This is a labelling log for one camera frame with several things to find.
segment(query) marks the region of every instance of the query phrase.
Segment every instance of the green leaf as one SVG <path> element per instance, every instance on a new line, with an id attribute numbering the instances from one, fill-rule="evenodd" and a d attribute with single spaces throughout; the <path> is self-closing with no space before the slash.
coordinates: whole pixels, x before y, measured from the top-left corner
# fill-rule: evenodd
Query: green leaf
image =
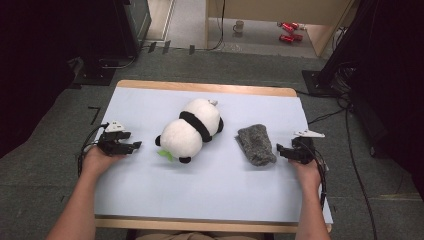
<path id="1" fill-rule="evenodd" d="M 158 151 L 158 154 L 161 155 L 162 157 L 167 157 L 168 161 L 170 161 L 170 162 L 172 162 L 172 160 L 173 160 L 171 153 L 168 152 L 168 151 L 160 150 L 160 151 Z"/>

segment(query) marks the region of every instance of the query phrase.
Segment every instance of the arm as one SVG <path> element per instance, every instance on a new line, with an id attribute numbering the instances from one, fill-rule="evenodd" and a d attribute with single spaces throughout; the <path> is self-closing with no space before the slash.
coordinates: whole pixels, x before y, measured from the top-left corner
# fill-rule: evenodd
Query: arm
<path id="1" fill-rule="evenodd" d="M 123 156 L 106 156 L 98 147 L 84 158 L 81 176 L 47 239 L 94 239 L 94 190 L 97 179 Z"/>
<path id="2" fill-rule="evenodd" d="M 289 162 L 296 168 L 302 186 L 302 209 L 296 239 L 330 239 L 318 195 L 321 178 L 316 162 L 312 161 L 307 165 L 293 160 Z"/>

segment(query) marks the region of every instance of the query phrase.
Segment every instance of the black band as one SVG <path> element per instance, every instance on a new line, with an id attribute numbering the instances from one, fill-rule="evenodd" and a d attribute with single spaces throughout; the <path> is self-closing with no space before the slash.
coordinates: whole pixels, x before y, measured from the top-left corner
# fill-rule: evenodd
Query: black band
<path id="1" fill-rule="evenodd" d="M 156 47 L 156 42 L 153 42 L 152 44 L 150 44 L 149 53 L 155 51 L 155 47 Z"/>
<path id="2" fill-rule="evenodd" d="M 183 111 L 180 113 L 180 119 L 184 119 L 188 124 L 194 127 L 196 131 L 200 133 L 200 136 L 202 136 L 203 142 L 210 141 L 211 136 L 209 135 L 208 129 L 193 113 Z"/>
<path id="3" fill-rule="evenodd" d="M 194 54 L 194 45 L 190 45 L 190 51 L 188 52 L 189 55 Z"/>
<path id="4" fill-rule="evenodd" d="M 162 54 L 168 53 L 169 45 L 171 45 L 171 40 L 165 42 L 165 46 L 163 47 Z"/>

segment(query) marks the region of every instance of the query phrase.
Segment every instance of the forearm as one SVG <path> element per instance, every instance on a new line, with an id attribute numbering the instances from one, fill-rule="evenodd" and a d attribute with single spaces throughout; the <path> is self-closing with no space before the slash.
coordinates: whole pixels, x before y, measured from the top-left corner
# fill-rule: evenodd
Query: forearm
<path id="1" fill-rule="evenodd" d="M 65 210 L 47 239 L 94 239 L 94 189 L 96 177 L 82 174 Z"/>
<path id="2" fill-rule="evenodd" d="M 315 189 L 304 189 L 302 194 L 302 210 L 296 240 L 305 239 L 330 239 L 322 214 L 318 191 Z"/>

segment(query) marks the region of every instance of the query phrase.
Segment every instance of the wooden table edge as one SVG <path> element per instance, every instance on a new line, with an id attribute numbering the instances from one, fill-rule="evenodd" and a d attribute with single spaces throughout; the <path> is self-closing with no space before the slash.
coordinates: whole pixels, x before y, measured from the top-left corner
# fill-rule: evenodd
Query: wooden table edge
<path id="1" fill-rule="evenodd" d="M 258 87 L 226 84 L 182 83 L 126 79 L 119 81 L 116 86 L 126 88 L 145 88 L 174 91 L 219 92 L 280 97 L 297 97 L 296 91 L 294 89 L 279 87 Z"/>
<path id="2" fill-rule="evenodd" d="M 168 221 L 144 219 L 96 218 L 96 227 L 178 230 L 178 231 L 212 231 L 212 232 L 257 232 L 257 233 L 296 233 L 297 224 L 261 224 L 261 223 L 220 223 L 196 221 Z M 332 224 L 326 224 L 331 232 Z"/>

